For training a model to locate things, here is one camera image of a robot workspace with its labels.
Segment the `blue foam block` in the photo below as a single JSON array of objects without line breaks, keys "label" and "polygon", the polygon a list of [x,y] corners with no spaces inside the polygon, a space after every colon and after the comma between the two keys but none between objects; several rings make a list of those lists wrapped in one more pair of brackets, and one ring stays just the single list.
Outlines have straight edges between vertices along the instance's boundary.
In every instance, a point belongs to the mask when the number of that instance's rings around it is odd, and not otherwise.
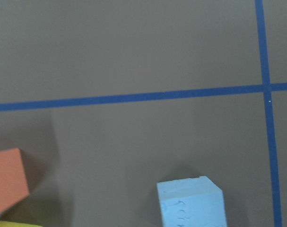
[{"label": "blue foam block", "polygon": [[226,227],[223,191],[206,176],[157,183],[164,227]]}]

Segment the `orange foam block far left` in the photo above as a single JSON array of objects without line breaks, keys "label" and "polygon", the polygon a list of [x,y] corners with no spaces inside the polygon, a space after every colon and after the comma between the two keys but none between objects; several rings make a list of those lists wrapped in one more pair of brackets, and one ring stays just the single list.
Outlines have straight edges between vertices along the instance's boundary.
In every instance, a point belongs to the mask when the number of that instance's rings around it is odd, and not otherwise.
[{"label": "orange foam block far left", "polygon": [[0,214],[29,194],[20,149],[0,151]]}]

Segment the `yellow foam block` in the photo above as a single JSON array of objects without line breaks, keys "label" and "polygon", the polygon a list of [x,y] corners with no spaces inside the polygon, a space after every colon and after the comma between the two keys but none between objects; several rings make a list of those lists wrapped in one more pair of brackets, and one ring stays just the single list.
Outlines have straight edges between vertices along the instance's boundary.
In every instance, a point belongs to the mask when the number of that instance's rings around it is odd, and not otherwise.
[{"label": "yellow foam block", "polygon": [[0,221],[0,227],[41,227],[39,225],[9,222],[9,221]]}]

